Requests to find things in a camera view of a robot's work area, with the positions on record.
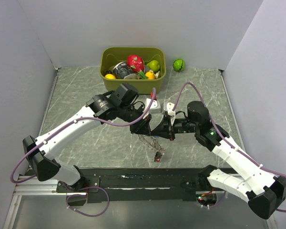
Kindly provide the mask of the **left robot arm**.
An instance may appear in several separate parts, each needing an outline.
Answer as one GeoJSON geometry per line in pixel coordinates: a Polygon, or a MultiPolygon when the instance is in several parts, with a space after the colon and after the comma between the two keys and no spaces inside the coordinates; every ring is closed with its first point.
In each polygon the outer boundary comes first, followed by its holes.
{"type": "Polygon", "coordinates": [[[137,89],[122,83],[115,91],[92,97],[74,116],[50,132],[37,138],[27,136],[23,139],[25,158],[34,170],[39,181],[55,178],[75,192],[84,188],[85,180],[76,166],[67,165],[57,158],[72,141],[102,124],[118,126],[113,120],[119,118],[130,126],[131,131],[144,124],[154,99],[147,99],[144,107],[134,108],[139,94],[137,89]]]}

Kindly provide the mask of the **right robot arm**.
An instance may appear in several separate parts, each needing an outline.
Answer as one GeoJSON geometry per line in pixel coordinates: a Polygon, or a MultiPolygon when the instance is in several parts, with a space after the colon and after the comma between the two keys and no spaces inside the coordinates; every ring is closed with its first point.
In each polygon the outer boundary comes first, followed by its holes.
{"type": "Polygon", "coordinates": [[[204,190],[212,187],[225,190],[245,201],[260,218],[269,219],[286,198],[286,178],[256,165],[222,127],[212,124],[202,102],[190,102],[184,118],[176,118],[173,108],[173,103],[160,105],[153,101],[150,113],[162,113],[163,119],[152,134],[174,140],[176,134],[193,133],[202,146],[223,159],[240,176],[236,178],[208,165],[198,175],[199,186],[204,190]]]}

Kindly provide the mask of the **yellow lemon toy right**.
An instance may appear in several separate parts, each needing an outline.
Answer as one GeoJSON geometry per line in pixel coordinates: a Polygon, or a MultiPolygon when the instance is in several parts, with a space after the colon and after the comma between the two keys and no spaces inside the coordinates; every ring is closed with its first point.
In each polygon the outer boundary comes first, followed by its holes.
{"type": "Polygon", "coordinates": [[[145,73],[145,76],[147,77],[147,79],[149,80],[154,80],[155,79],[155,74],[154,72],[148,71],[145,73]]]}

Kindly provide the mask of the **yellow lemon toy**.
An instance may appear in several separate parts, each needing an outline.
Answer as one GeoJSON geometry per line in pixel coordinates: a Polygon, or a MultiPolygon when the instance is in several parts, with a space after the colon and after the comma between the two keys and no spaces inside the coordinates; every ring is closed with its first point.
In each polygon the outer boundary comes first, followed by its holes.
{"type": "Polygon", "coordinates": [[[145,73],[145,76],[147,77],[147,79],[149,80],[154,80],[155,79],[155,74],[154,72],[148,71],[145,73]]]}
{"type": "Polygon", "coordinates": [[[106,79],[116,79],[116,77],[115,77],[113,74],[111,74],[111,73],[106,74],[106,75],[105,75],[105,78],[106,78],[106,79]]]}

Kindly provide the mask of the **yellow lemon toy left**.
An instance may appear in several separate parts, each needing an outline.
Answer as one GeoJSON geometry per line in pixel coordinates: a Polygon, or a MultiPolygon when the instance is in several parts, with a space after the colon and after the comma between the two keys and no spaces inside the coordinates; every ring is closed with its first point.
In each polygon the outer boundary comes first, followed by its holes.
{"type": "Polygon", "coordinates": [[[111,73],[106,74],[106,75],[105,75],[105,78],[106,78],[106,79],[116,79],[116,77],[115,77],[113,74],[111,74],[111,73]]]}

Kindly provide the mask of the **green pear toy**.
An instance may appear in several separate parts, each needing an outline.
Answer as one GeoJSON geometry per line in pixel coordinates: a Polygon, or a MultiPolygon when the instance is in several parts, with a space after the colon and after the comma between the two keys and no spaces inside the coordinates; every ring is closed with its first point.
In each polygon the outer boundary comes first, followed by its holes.
{"type": "Polygon", "coordinates": [[[158,72],[160,70],[160,64],[157,60],[150,61],[147,66],[152,70],[153,72],[158,72]]]}

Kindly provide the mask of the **red dragon fruit toy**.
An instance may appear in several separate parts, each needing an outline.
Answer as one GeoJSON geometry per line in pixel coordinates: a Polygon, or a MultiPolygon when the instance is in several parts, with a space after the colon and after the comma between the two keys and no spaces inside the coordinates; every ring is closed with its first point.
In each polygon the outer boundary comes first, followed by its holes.
{"type": "Polygon", "coordinates": [[[127,64],[135,73],[145,70],[144,60],[138,55],[129,55],[127,64]]]}

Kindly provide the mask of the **green watermelon toy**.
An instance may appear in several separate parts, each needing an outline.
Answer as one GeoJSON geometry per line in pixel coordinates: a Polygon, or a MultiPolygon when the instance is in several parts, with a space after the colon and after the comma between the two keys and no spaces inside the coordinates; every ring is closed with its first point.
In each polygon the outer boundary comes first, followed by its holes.
{"type": "Polygon", "coordinates": [[[173,69],[176,72],[181,72],[185,69],[185,61],[183,59],[176,59],[173,62],[173,69]]]}

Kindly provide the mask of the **olive green plastic bin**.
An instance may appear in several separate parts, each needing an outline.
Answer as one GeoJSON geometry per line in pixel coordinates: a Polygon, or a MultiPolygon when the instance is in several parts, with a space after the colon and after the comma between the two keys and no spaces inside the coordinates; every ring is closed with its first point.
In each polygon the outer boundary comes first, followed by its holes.
{"type": "Polygon", "coordinates": [[[159,93],[166,75],[165,54],[154,47],[110,47],[102,54],[100,76],[108,91],[116,90],[122,83],[133,85],[140,94],[149,94],[155,88],[159,93]],[[144,65],[142,73],[150,70],[147,64],[151,61],[159,63],[159,71],[154,72],[155,79],[147,79],[141,73],[136,73],[134,64],[129,63],[130,56],[135,55],[137,62],[144,65]]]}

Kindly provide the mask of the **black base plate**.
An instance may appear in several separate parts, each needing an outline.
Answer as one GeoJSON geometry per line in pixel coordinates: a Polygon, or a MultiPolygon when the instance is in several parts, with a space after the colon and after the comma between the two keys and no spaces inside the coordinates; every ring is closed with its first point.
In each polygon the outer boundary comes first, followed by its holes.
{"type": "Polygon", "coordinates": [[[99,168],[82,169],[83,187],[70,190],[62,182],[58,193],[85,194],[87,203],[102,201],[175,200],[196,201],[198,193],[216,191],[199,168],[99,168]]]}

